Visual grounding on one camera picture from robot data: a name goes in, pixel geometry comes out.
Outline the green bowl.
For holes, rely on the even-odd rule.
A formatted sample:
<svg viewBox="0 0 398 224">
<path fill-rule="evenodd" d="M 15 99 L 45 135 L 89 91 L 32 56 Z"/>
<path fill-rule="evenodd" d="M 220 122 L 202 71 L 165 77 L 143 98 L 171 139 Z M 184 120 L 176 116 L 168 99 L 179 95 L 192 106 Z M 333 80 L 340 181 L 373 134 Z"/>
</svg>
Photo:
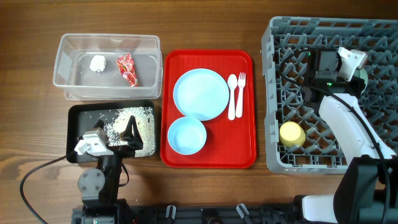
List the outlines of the green bowl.
<svg viewBox="0 0 398 224">
<path fill-rule="evenodd" d="M 361 87 L 361 94 L 363 94 L 368 85 L 368 80 L 369 80 L 368 73 L 364 68 L 362 68 L 360 70 L 356 70 L 354 75 L 355 75 L 355 77 L 360 78 L 363 81 L 363 84 Z"/>
</svg>

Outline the rice leftovers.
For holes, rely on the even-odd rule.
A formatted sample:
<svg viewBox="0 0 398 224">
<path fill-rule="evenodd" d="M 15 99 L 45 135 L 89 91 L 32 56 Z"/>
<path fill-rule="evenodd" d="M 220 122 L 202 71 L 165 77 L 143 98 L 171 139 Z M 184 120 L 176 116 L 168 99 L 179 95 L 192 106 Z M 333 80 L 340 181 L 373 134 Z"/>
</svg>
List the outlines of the rice leftovers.
<svg viewBox="0 0 398 224">
<path fill-rule="evenodd" d="M 121 139 L 129 118 L 134 116 L 137 129 L 141 135 L 143 149 L 136 151 L 136 157 L 147 157 L 155 153 L 155 121 L 154 110 L 149 106 L 128 107 L 112 110 L 94 111 L 89 118 L 95 122 L 101 119 L 104 121 L 104 130 L 109 139 L 109 145 L 123 146 L 127 142 Z"/>
</svg>

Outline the light blue bowl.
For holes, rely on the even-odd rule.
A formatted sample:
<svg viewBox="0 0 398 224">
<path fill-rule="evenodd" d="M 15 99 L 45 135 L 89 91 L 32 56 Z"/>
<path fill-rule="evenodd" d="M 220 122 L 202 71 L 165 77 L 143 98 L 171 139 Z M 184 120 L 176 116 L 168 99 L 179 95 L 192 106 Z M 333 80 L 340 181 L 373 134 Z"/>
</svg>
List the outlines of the light blue bowl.
<svg viewBox="0 0 398 224">
<path fill-rule="evenodd" d="M 167 132 L 167 140 L 172 150 L 184 156 L 199 152 L 205 145 L 206 139 L 205 126 L 192 117 L 176 119 Z"/>
</svg>

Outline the white tissue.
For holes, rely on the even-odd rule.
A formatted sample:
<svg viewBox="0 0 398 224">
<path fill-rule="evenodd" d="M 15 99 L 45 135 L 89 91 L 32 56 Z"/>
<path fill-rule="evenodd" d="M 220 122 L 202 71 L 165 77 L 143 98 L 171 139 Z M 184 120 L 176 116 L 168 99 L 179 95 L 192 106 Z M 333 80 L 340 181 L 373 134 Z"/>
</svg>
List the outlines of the white tissue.
<svg viewBox="0 0 398 224">
<path fill-rule="evenodd" d="M 106 59 L 102 55 L 95 55 L 90 62 L 90 70 L 103 72 L 106 67 Z"/>
</svg>

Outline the red snack wrapper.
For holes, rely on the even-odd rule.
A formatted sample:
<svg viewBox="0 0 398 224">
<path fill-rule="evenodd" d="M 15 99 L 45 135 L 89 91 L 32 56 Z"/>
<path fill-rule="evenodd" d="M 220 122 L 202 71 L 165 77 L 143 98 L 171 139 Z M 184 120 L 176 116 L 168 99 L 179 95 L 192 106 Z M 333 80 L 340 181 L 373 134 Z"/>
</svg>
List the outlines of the red snack wrapper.
<svg viewBox="0 0 398 224">
<path fill-rule="evenodd" d="M 130 86 L 137 86 L 138 79 L 135 73 L 135 65 L 131 54 L 124 55 L 116 59 L 116 64 L 122 77 L 128 81 Z"/>
</svg>

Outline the yellow cup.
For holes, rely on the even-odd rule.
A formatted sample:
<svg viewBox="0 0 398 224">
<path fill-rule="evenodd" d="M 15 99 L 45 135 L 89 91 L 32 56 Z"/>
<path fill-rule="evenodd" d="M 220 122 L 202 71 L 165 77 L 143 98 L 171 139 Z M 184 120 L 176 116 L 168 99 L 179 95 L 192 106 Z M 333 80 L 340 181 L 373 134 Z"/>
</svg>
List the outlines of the yellow cup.
<svg viewBox="0 0 398 224">
<path fill-rule="evenodd" d="M 305 142 L 305 132 L 293 121 L 285 122 L 279 129 L 280 141 L 285 147 L 302 146 Z"/>
</svg>

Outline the light blue plate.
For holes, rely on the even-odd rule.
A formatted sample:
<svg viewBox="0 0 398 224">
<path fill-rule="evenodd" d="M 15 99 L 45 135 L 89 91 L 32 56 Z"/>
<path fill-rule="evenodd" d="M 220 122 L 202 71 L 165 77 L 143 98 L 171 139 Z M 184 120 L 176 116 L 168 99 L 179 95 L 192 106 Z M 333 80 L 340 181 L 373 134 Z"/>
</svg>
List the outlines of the light blue plate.
<svg viewBox="0 0 398 224">
<path fill-rule="evenodd" d="M 220 74 L 206 68 L 195 68 L 177 80 L 173 101 L 184 116 L 209 121 L 226 109 L 229 88 Z"/>
</svg>

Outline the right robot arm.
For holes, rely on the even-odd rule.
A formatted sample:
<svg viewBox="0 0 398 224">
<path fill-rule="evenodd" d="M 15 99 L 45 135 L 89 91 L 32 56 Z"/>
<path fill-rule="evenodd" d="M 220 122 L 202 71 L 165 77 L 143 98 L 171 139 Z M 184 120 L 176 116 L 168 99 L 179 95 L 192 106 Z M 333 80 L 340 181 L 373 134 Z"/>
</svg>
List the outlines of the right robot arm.
<svg viewBox="0 0 398 224">
<path fill-rule="evenodd" d="M 300 88 L 305 102 L 329 126 L 348 168 L 333 195 L 296 196 L 298 218 L 321 223 L 397 223 L 397 154 L 376 134 L 358 98 L 365 79 L 355 76 L 366 52 L 303 49 L 309 67 Z"/>
</svg>

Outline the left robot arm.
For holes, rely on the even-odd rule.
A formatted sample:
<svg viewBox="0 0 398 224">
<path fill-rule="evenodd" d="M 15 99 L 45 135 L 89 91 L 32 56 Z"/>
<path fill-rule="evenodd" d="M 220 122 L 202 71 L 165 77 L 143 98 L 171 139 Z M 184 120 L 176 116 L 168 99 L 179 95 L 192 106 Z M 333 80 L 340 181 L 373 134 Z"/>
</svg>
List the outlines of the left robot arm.
<svg viewBox="0 0 398 224">
<path fill-rule="evenodd" d="M 87 207 L 110 207 L 116 203 L 123 167 L 123 159 L 133 158 L 143 148 L 136 119 L 129 118 L 121 139 L 122 146 L 110 146 L 103 129 L 104 122 L 98 120 L 95 127 L 84 133 L 74 148 L 78 155 L 88 154 L 97 158 L 96 168 L 84 171 L 78 180 L 82 202 Z"/>
</svg>

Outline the grey dishwasher rack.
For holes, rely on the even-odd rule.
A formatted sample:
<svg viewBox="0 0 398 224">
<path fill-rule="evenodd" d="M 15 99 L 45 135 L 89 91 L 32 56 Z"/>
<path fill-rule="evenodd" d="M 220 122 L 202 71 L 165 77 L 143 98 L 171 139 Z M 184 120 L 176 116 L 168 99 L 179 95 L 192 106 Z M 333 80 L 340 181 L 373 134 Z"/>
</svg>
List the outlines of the grey dishwasher rack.
<svg viewBox="0 0 398 224">
<path fill-rule="evenodd" d="M 375 19 L 282 17 L 270 20 L 262 36 L 266 81 L 266 163 L 280 174 L 342 174 L 347 168 L 331 129 L 302 97 L 299 83 L 307 69 L 297 50 L 345 47 L 368 54 L 369 81 L 359 105 L 379 137 L 397 149 L 397 22 Z M 302 146 L 285 147 L 279 129 L 288 121 L 305 132 Z"/>
</svg>

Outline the black plastic tray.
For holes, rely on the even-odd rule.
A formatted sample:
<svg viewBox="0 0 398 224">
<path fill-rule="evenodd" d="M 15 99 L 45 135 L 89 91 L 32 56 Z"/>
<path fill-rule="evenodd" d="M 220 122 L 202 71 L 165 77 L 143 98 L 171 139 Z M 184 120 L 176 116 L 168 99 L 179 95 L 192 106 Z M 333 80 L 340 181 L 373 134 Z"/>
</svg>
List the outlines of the black plastic tray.
<svg viewBox="0 0 398 224">
<path fill-rule="evenodd" d="M 149 100 L 133 100 L 133 101 L 119 101 L 112 103 L 96 103 L 88 105 L 75 105 L 72 106 L 68 112 L 68 131 L 67 131 L 67 149 L 66 153 L 69 154 L 74 151 L 75 146 L 86 131 L 93 129 L 94 121 L 89 118 L 90 114 L 99 110 L 112 110 L 128 107 L 149 106 L 154 110 L 153 102 Z"/>
</svg>

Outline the clear plastic bin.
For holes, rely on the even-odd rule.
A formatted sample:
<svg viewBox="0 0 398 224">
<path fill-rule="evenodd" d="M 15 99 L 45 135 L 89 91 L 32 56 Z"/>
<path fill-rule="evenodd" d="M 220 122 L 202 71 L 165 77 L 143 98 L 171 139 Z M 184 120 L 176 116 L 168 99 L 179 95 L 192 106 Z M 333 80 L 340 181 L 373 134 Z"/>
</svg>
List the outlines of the clear plastic bin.
<svg viewBox="0 0 398 224">
<path fill-rule="evenodd" d="M 131 54 L 137 86 L 130 86 L 116 59 Z M 103 72 L 90 70 L 95 55 L 106 59 Z M 155 99 L 162 88 L 162 53 L 156 35 L 65 34 L 60 40 L 53 84 L 71 101 Z"/>
</svg>

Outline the white plastic spoon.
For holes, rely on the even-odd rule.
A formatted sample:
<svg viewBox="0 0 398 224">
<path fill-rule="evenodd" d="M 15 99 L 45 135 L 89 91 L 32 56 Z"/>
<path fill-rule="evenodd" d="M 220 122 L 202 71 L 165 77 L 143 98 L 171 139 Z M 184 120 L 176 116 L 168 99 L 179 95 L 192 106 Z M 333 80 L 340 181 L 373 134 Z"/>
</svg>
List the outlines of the white plastic spoon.
<svg viewBox="0 0 398 224">
<path fill-rule="evenodd" d="M 228 119 L 235 119 L 235 101 L 234 101 L 234 92 L 238 85 L 238 80 L 235 74 L 231 74 L 228 77 L 227 85 L 229 88 L 229 106 L 228 106 Z"/>
</svg>

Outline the white plastic fork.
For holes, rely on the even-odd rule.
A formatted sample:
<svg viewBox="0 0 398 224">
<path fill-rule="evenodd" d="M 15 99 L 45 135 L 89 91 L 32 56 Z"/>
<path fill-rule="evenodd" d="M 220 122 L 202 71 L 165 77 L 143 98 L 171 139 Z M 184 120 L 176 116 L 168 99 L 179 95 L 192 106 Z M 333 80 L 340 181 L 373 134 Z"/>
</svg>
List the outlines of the white plastic fork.
<svg viewBox="0 0 398 224">
<path fill-rule="evenodd" d="M 236 105 L 236 117 L 237 118 L 241 118 L 243 115 L 243 90 L 244 90 L 245 86 L 246 86 L 246 73 L 241 72 L 238 77 L 239 93 L 238 93 L 238 100 L 237 100 L 237 105 Z"/>
</svg>

